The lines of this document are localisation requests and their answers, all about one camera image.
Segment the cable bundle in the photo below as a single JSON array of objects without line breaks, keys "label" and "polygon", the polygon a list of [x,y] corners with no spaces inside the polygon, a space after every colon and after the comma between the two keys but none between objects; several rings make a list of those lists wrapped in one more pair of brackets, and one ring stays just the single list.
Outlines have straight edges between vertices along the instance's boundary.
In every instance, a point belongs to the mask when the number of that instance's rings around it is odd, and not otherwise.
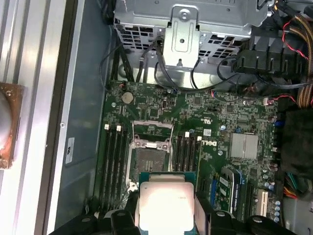
[{"label": "cable bundle", "polygon": [[[298,92],[298,98],[297,103],[300,108],[308,108],[313,105],[313,78],[312,78],[312,46],[313,46],[313,30],[308,21],[299,13],[297,13],[295,10],[293,10],[291,7],[289,7],[284,1],[282,0],[276,0],[274,5],[275,10],[281,10],[284,13],[288,14],[292,17],[292,19],[286,23],[283,27],[283,38],[282,40],[286,44],[288,48],[291,50],[296,51],[299,53],[302,57],[306,58],[308,60],[308,71],[307,71],[307,82],[308,85],[300,88]],[[294,21],[299,27],[296,26],[290,26],[290,32],[296,34],[297,36],[301,37],[308,45],[308,56],[305,56],[301,51],[295,50],[291,48],[286,42],[285,42],[285,29],[286,27]]]}]

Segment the white label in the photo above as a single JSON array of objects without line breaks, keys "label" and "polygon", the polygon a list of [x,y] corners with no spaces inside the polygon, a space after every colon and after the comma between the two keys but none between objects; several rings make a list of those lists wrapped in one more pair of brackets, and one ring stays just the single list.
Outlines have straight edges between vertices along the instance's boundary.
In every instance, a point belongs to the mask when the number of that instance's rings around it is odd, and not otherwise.
[{"label": "white label", "polygon": [[224,196],[226,196],[226,191],[225,191],[225,190],[223,190],[223,189],[221,188],[220,191],[221,191],[221,194],[223,194]]},{"label": "white label", "polygon": [[204,136],[211,136],[212,130],[211,129],[204,129],[203,130],[203,135]]},{"label": "white label", "polygon": [[225,185],[226,187],[228,187],[228,181],[222,177],[220,177],[220,182]]},{"label": "white label", "polygon": [[75,138],[69,138],[67,142],[67,157],[65,159],[65,164],[69,164],[73,161],[74,152],[74,142]]}]

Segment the chipset heatsink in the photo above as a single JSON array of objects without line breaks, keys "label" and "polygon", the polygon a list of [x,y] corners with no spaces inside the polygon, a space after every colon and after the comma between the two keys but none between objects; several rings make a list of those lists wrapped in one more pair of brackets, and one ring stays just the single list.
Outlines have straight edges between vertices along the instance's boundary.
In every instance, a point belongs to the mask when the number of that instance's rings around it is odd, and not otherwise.
[{"label": "chipset heatsink", "polygon": [[231,134],[230,139],[230,157],[240,159],[257,159],[258,153],[257,135],[250,134]]}]

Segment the motherboard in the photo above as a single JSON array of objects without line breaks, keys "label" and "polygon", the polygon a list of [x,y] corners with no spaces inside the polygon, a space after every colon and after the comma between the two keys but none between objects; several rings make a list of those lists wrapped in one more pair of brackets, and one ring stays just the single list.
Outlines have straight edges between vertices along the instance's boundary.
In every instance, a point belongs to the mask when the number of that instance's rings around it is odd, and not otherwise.
[{"label": "motherboard", "polygon": [[181,94],[113,81],[106,96],[95,194],[121,206],[141,172],[193,171],[215,209],[279,221],[272,161],[276,104],[227,93]]}]

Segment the blue pcie slot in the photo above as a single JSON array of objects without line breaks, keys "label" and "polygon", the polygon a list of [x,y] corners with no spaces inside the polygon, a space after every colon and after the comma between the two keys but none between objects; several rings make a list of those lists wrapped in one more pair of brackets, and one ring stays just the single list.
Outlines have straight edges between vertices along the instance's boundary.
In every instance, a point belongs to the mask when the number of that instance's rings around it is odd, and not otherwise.
[{"label": "blue pcie slot", "polygon": [[211,186],[211,198],[210,198],[211,206],[214,206],[214,203],[215,203],[216,184],[217,184],[217,180],[213,180],[212,186]]}]

